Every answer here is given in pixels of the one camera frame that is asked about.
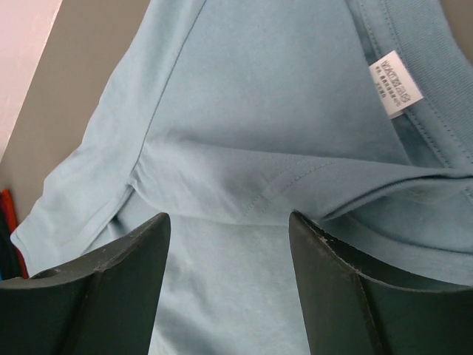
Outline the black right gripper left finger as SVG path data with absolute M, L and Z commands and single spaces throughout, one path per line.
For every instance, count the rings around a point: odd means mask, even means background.
M 75 260 L 1 282 L 1 353 L 147 354 L 170 236 L 160 213 Z

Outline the light blue t-shirt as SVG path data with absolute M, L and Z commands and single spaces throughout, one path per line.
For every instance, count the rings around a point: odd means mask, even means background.
M 165 212 L 151 354 L 307 354 L 297 210 L 472 284 L 472 65 L 438 1 L 152 1 L 13 233 L 37 274 Z

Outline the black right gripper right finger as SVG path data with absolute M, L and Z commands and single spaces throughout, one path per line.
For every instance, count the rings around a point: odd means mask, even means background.
M 390 266 L 299 212 L 289 240 L 312 354 L 470 354 L 472 289 Z

